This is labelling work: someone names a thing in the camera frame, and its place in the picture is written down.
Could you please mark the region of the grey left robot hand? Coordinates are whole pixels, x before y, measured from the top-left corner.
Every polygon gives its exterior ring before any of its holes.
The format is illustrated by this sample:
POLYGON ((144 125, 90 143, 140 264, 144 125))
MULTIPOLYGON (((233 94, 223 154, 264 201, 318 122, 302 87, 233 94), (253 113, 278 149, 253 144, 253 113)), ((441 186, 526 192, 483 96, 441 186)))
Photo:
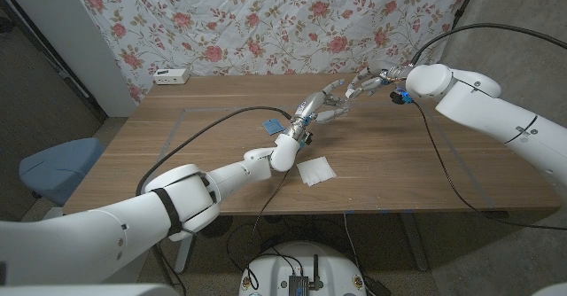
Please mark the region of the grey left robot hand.
POLYGON ((331 91, 343 82, 343 79, 336 80, 300 103, 283 134, 299 142, 311 122, 326 123, 338 116, 346 115, 350 111, 346 101, 331 94, 331 91))

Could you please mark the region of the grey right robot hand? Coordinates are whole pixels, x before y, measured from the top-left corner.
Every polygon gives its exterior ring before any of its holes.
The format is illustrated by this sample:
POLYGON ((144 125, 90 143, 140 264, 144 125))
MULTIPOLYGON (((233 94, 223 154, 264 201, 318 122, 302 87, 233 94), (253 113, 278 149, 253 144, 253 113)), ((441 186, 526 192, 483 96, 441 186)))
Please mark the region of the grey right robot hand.
POLYGON ((394 65, 386 61, 364 66, 347 85, 345 96, 347 99, 355 99, 367 93, 373 95, 377 90, 390 86, 397 94, 407 91, 406 79, 414 69, 413 65, 394 65))

